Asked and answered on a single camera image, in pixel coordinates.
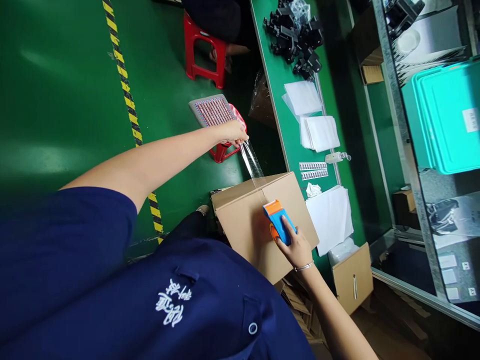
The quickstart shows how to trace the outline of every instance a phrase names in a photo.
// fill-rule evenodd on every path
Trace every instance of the shoe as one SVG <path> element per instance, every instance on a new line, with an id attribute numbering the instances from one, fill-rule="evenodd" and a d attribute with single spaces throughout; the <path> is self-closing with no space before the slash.
<path id="1" fill-rule="evenodd" d="M 210 206 L 202 205 L 196 211 L 200 212 L 203 216 L 205 216 L 210 211 Z"/>

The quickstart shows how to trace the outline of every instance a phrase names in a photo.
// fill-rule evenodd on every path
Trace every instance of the white embroidered text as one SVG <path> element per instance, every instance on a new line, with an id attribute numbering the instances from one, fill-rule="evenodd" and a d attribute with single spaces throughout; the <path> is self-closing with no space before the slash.
<path id="1" fill-rule="evenodd" d="M 163 320 L 163 325 L 171 324 L 173 328 L 176 324 L 182 320 L 184 306 L 183 305 L 174 305 L 172 303 L 172 296 L 177 294 L 178 299 L 182 301 L 188 301 L 192 298 L 192 292 L 190 289 L 187 289 L 186 286 L 180 291 L 180 284 L 177 284 L 170 279 L 170 285 L 165 289 L 164 292 L 159 292 L 158 302 L 155 305 L 156 311 L 163 311 L 166 313 L 165 320 Z"/>

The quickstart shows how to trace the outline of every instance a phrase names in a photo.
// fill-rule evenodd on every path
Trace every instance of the plastic bag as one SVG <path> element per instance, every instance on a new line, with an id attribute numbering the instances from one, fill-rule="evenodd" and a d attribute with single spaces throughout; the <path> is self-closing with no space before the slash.
<path id="1" fill-rule="evenodd" d="M 436 235 L 480 236 L 480 191 L 426 205 Z"/>
<path id="2" fill-rule="evenodd" d="M 328 252 L 328 259 L 330 260 L 330 266 L 334 266 L 341 263 L 350 255 L 360 249 L 354 244 L 351 237 L 347 237 L 344 242 L 339 243 Z"/>
<path id="3" fill-rule="evenodd" d="M 248 116 L 272 129 L 277 129 L 270 91 L 263 71 L 259 71 L 256 74 Z"/>
<path id="4" fill-rule="evenodd" d="M 310 21 L 310 5 L 305 0 L 293 0 L 290 9 L 295 16 L 295 27 L 300 31 L 302 25 Z"/>

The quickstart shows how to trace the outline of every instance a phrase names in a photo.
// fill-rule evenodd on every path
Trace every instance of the small bottle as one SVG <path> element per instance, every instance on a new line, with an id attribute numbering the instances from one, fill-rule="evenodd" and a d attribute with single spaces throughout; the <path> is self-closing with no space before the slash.
<path id="1" fill-rule="evenodd" d="M 327 164 L 339 163 L 343 161 L 343 159 L 347 159 L 348 161 L 352 160 L 352 157 L 348 155 L 346 152 L 334 152 L 330 153 L 325 156 L 325 162 Z"/>

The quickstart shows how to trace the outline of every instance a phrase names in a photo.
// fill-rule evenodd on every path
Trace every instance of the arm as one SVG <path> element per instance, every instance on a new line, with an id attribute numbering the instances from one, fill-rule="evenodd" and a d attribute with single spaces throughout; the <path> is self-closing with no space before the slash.
<path id="1" fill-rule="evenodd" d="M 235 147 L 248 140 L 242 125 L 232 120 L 182 135 L 150 142 L 121 153 L 65 185 L 63 189 L 98 187 L 130 198 L 140 211 L 145 198 L 220 142 Z"/>
<path id="2" fill-rule="evenodd" d="M 282 241 L 277 241 L 276 244 L 281 252 L 294 268 L 301 268 L 311 263 L 312 251 L 301 230 L 297 228 L 295 233 L 288 220 L 284 217 L 282 220 L 290 234 L 291 245 L 287 246 Z M 298 273 L 308 289 L 333 357 L 348 360 L 378 360 L 357 325 L 330 291 L 319 270 L 312 266 Z"/>

